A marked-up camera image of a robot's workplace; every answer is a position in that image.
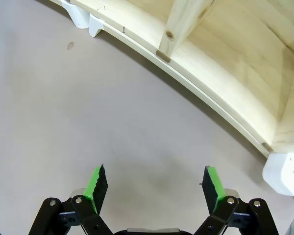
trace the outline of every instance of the bolt head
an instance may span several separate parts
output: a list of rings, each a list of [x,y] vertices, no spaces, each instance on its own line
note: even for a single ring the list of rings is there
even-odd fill
[[[51,205],[51,206],[54,206],[56,203],[57,203],[57,202],[56,202],[56,200],[54,200],[54,199],[52,199],[52,200],[50,201],[50,205]]]
[[[76,203],[81,203],[81,202],[82,202],[82,199],[81,199],[81,198],[77,198],[77,199],[75,200],[75,202],[76,202]]]
[[[234,203],[234,199],[233,199],[232,197],[230,197],[229,199],[227,199],[227,202],[228,202],[229,204],[233,204],[233,203]]]
[[[259,201],[254,201],[254,206],[259,207],[260,206],[260,202]]]

